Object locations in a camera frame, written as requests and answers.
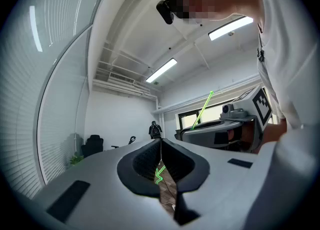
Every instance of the window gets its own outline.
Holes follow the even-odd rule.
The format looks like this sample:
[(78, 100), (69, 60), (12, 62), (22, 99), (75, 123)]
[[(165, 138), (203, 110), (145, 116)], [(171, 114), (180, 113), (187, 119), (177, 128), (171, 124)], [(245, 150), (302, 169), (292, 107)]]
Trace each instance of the window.
[(206, 123), (218, 120), (220, 118), (220, 114), (222, 113), (222, 107), (224, 104), (225, 103), (206, 108), (201, 115), (201, 122)]
[(180, 130), (183, 130), (184, 128), (188, 128), (194, 125), (198, 116), (199, 116), (199, 110), (194, 110), (194, 111), (179, 114)]
[[(223, 103), (208, 106), (203, 111), (201, 118), (198, 121), (198, 124), (218, 120), (220, 118), (220, 114), (222, 113), (223, 105), (225, 105), (233, 100), (234, 100), (234, 98), (231, 100), (225, 101)], [(183, 130), (184, 128), (191, 127), (195, 123), (195, 121), (197, 120), (197, 117), (199, 116), (199, 113), (201, 110), (202, 109), (198, 109), (198, 110), (179, 114), (180, 130)]]

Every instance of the ceiling pipe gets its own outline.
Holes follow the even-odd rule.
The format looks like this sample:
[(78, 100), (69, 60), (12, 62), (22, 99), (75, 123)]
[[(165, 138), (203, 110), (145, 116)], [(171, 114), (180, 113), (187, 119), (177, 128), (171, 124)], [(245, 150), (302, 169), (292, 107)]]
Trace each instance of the ceiling pipe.
[(161, 114), (161, 121), (162, 121), (162, 138), (166, 138), (166, 126), (165, 126), (165, 115)]
[[(214, 91), (214, 93), (217, 94), (219, 92), (222, 93), (222, 91), (226, 92), (227, 90), (233, 90), (233, 89), (237, 88), (238, 86), (243, 86), (243, 85), (246, 85), (246, 84), (250, 84), (250, 83), (253, 83), (253, 82), (259, 81), (259, 80), (260, 80), (260, 75), (259, 74), (255, 74), (255, 75), (252, 75), (250, 77), (244, 78), (242, 80), (236, 81), (236, 82), (234, 82), (234, 83), (232, 83), (230, 85), (227, 85), (227, 86), (225, 86), (223, 88), (219, 88), (218, 90)], [(155, 110), (155, 111), (153, 111), (151, 113), (152, 114), (168, 113), (170, 111), (174, 111), (174, 110), (180, 109), (180, 108), (182, 108), (184, 106), (188, 106), (190, 104), (194, 104), (194, 103), (197, 103), (199, 101), (205, 100), (205, 99), (208, 98), (208, 95), (209, 95), (209, 92), (204, 94), (204, 95), (201, 95), (201, 96), (189, 98), (189, 99), (186, 99), (184, 101), (165, 106), (165, 107), (163, 107), (161, 109), (158, 109), (158, 110)]]
[(102, 87), (102, 88), (108, 89), (108, 90), (116, 91), (116, 92), (121, 92), (121, 93), (125, 93), (125, 94), (130, 94), (130, 95), (134, 95), (134, 96), (137, 96), (137, 97), (142, 97), (142, 98), (149, 99), (149, 100), (153, 100), (153, 101), (155, 100), (153, 97), (149, 97), (149, 96), (147, 96), (147, 95), (141, 95), (141, 94), (139, 94), (139, 93), (132, 92), (132, 91), (129, 91), (129, 90), (125, 90), (125, 89), (121, 89), (121, 88), (109, 86), (109, 85), (107, 85), (107, 84), (94, 83), (94, 85), (95, 85), (95, 86), (98, 86), (98, 87)]
[[(158, 110), (158, 109), (159, 109), (159, 100), (158, 100), (158, 97), (156, 97), (155, 110)], [(159, 116), (159, 123), (161, 123), (161, 114), (159, 114), (158, 116)]]
[(157, 100), (158, 99), (157, 96), (145, 93), (144, 91), (141, 91), (141, 90), (138, 90), (138, 89), (129, 88), (129, 87), (126, 87), (126, 86), (123, 86), (123, 85), (117, 85), (117, 84), (114, 84), (114, 83), (105, 82), (105, 81), (102, 81), (102, 80), (94, 79), (93, 80), (93, 84), (96, 85), (96, 86), (99, 86), (99, 87), (106, 88), (106, 89), (116, 90), (116, 91), (119, 91), (119, 92), (136, 95), (136, 96), (143, 97), (143, 98), (146, 98), (146, 99), (151, 99), (151, 100)]
[(119, 68), (119, 69), (125, 70), (125, 71), (127, 71), (127, 72), (130, 72), (130, 73), (136, 74), (136, 75), (138, 75), (138, 76), (142, 76), (142, 77), (148, 78), (148, 76), (146, 76), (146, 75), (143, 75), (143, 74), (138, 73), (138, 72), (135, 72), (135, 71), (131, 71), (131, 70), (126, 69), (126, 68), (121, 67), (121, 66), (112, 65), (112, 64), (110, 64), (110, 63), (103, 62), (103, 61), (101, 61), (101, 60), (100, 60), (99, 62), (100, 62), (100, 63), (102, 63), (102, 64), (105, 64), (105, 65), (111, 66), (111, 67), (113, 67), (113, 68)]
[(127, 87), (127, 88), (131, 88), (131, 89), (137, 90), (139, 92), (144, 92), (146, 94), (150, 93), (150, 90), (148, 91), (148, 90), (145, 90), (145, 89), (139, 89), (138, 87), (136, 87), (136, 86), (134, 86), (132, 84), (123, 83), (123, 82), (120, 82), (120, 81), (117, 81), (117, 80), (114, 80), (114, 79), (111, 79), (111, 78), (108, 79), (107, 83), (124, 86), (124, 87)]
[(133, 83), (132, 86), (134, 86), (134, 87), (136, 87), (136, 88), (138, 88), (138, 89), (141, 89), (141, 90), (143, 90), (143, 91), (146, 91), (146, 92), (150, 93), (150, 89), (149, 89), (149, 88), (146, 88), (146, 87), (141, 86), (141, 85), (139, 85), (139, 84)]
[[(113, 73), (113, 74), (115, 74), (115, 75), (118, 75), (118, 76), (123, 76), (123, 77), (125, 77), (125, 78), (129, 78), (129, 79), (132, 79), (132, 78), (130, 78), (130, 77), (128, 77), (128, 76), (125, 76), (125, 75), (123, 75), (123, 74), (120, 74), (120, 73), (118, 73), (118, 72), (115, 72), (115, 71), (110, 71), (110, 70), (108, 70), (108, 69), (103, 69), (103, 68), (97, 68), (97, 71), (101, 71), (101, 72), (106, 72), (106, 73)], [(116, 78), (113, 78), (113, 77), (109, 77), (109, 79), (113, 79), (113, 80), (116, 80), (116, 81), (118, 81), (118, 82), (123, 82), (123, 81), (121, 81), (121, 80), (118, 80), (118, 79), (116, 79)], [(161, 90), (159, 90), (159, 89), (156, 89), (156, 88), (154, 88), (154, 87), (152, 87), (152, 86), (149, 86), (149, 85), (147, 85), (147, 84), (144, 84), (144, 83), (142, 83), (142, 82), (139, 82), (139, 81), (137, 81), (137, 80), (134, 80), (134, 83), (132, 84), (132, 85), (134, 85), (134, 86), (139, 86), (139, 87), (144, 87), (144, 89), (147, 89), (148, 91), (150, 91), (150, 89), (151, 90), (153, 90), (153, 91), (155, 91), (155, 92), (161, 92)]]

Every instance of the person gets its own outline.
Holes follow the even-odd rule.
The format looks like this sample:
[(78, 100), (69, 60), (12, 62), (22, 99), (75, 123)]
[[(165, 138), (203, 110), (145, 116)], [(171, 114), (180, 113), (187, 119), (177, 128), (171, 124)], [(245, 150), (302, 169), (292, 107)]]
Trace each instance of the person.
[[(316, 69), (319, 66), (319, 34), (301, 0), (168, 0), (168, 5), (178, 18), (197, 23), (223, 20), (233, 14), (253, 18), (260, 42), (258, 72), (270, 94), (273, 112), (280, 121), (279, 124), (268, 124), (261, 145), (278, 141), (288, 130), (301, 126), (303, 114), (298, 114), (296, 106), (302, 105), (300, 110), (308, 107), (308, 103), (316, 103), (307, 97), (313, 88), (319, 95), (316, 85), (320, 83), (319, 69)], [(300, 90), (297, 88), (294, 93), (293, 80), (298, 74)], [(312, 122), (319, 121), (318, 113), (310, 115), (314, 118)], [(229, 131), (229, 140), (234, 135), (233, 130)], [(245, 143), (253, 141), (251, 123), (243, 125), (241, 140)]]
[(156, 123), (156, 121), (152, 121), (151, 126), (149, 127), (149, 135), (151, 139), (161, 138), (162, 129), (160, 125)]

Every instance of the ceiling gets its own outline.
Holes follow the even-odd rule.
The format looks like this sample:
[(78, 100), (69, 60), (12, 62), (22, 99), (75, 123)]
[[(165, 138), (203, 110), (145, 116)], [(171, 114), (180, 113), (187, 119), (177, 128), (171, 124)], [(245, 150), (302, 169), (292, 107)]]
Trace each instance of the ceiling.
[(171, 58), (177, 64), (150, 84), (157, 89), (188, 78), (219, 63), (224, 55), (238, 50), (243, 53), (257, 43), (254, 23), (211, 41), (208, 33), (241, 16), (220, 21), (185, 24), (175, 18), (167, 25), (156, 9), (161, 0), (125, 0), (105, 38), (96, 79), (107, 81), (110, 72), (139, 82), (146, 79)]

